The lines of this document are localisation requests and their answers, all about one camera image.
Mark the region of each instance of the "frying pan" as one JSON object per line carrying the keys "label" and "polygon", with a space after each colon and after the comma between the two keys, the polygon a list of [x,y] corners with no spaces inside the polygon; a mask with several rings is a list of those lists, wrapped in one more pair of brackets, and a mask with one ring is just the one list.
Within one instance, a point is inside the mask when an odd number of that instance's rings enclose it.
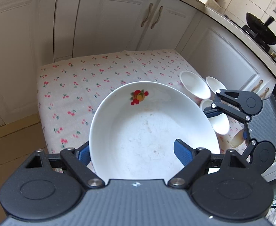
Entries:
{"label": "frying pan", "polygon": [[274,21],[274,18],[272,16],[270,16],[264,23],[253,14],[247,13],[246,20],[250,29],[254,33],[258,34],[258,37],[260,37],[265,43],[267,43],[268,45],[276,44],[276,36],[268,28],[268,25],[270,25]]}

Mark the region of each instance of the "metal screw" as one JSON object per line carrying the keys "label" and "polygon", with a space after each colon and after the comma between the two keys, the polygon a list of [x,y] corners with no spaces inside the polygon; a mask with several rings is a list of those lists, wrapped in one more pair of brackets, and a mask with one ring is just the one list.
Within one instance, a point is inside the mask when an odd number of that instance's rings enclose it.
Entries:
{"label": "metal screw", "polygon": [[88,180],[88,185],[92,187],[98,187],[102,184],[102,181],[99,178],[92,178]]}
{"label": "metal screw", "polygon": [[171,179],[171,184],[174,186],[182,186],[185,184],[185,180],[180,177],[174,177]]}

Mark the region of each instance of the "cabinet handle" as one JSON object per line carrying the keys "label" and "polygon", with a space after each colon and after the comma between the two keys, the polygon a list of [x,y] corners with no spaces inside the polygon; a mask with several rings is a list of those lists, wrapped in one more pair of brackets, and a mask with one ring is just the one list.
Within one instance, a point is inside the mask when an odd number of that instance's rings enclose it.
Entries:
{"label": "cabinet handle", "polygon": [[141,27],[144,26],[145,22],[148,20],[148,17],[149,17],[149,14],[151,13],[151,8],[153,7],[153,3],[150,3],[149,4],[149,7],[148,7],[148,13],[147,13],[147,17],[145,18],[145,20],[142,21],[141,23]]}
{"label": "cabinet handle", "polygon": [[269,88],[268,88],[268,87],[267,87],[267,88],[265,89],[265,91],[260,95],[260,98],[261,98],[262,100],[266,97],[267,92],[269,92]]}
{"label": "cabinet handle", "polygon": [[159,9],[159,16],[158,16],[156,22],[151,25],[151,29],[153,29],[154,26],[159,22],[159,20],[161,18],[161,12],[162,12],[162,10],[163,10],[163,6],[160,7],[160,9]]}
{"label": "cabinet handle", "polygon": [[260,80],[258,84],[254,88],[252,88],[251,92],[254,92],[256,89],[258,89],[262,83],[263,83],[263,80]]}

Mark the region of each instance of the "blue gripper pad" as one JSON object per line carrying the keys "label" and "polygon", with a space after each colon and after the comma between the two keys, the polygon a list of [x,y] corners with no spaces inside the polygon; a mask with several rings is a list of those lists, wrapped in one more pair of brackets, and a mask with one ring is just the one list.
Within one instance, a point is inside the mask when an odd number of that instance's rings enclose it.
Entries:
{"label": "blue gripper pad", "polygon": [[184,166],[190,163],[195,156],[194,149],[184,143],[181,139],[177,139],[174,142],[174,154]]}
{"label": "blue gripper pad", "polygon": [[75,156],[86,166],[90,163],[91,161],[91,156],[90,156],[90,147],[89,147],[89,141],[87,141],[84,145],[80,146],[78,149],[75,151]]}

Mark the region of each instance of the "white plate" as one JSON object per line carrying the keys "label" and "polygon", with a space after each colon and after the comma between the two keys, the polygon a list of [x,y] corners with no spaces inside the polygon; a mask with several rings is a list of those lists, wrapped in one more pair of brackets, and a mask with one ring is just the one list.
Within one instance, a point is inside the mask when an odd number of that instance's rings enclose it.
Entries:
{"label": "white plate", "polygon": [[103,100],[91,124],[95,172],[106,183],[110,178],[167,182],[183,168],[174,154],[176,139],[220,153],[210,122],[186,95],[156,82],[121,86]]}

